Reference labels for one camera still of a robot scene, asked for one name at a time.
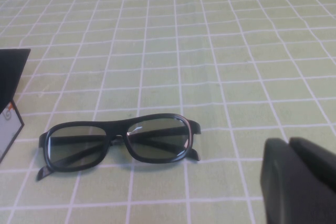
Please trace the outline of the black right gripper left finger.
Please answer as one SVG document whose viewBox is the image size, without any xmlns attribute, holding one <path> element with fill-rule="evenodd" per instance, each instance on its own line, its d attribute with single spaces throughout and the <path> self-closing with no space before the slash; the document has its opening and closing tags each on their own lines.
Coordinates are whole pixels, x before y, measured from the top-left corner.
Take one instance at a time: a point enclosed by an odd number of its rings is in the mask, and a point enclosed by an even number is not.
<svg viewBox="0 0 336 224">
<path fill-rule="evenodd" d="M 266 140 L 260 185 L 267 223 L 335 223 L 335 187 L 318 180 L 289 142 Z"/>
</svg>

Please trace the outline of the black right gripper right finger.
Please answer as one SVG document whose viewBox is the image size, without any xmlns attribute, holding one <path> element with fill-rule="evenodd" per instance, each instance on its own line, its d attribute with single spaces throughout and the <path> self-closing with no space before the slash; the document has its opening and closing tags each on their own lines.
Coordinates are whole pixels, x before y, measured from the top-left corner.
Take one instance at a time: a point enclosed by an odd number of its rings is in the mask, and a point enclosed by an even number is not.
<svg viewBox="0 0 336 224">
<path fill-rule="evenodd" d="M 292 137 L 289 145 L 318 180 L 335 187 L 335 154 L 302 137 Z"/>
</svg>

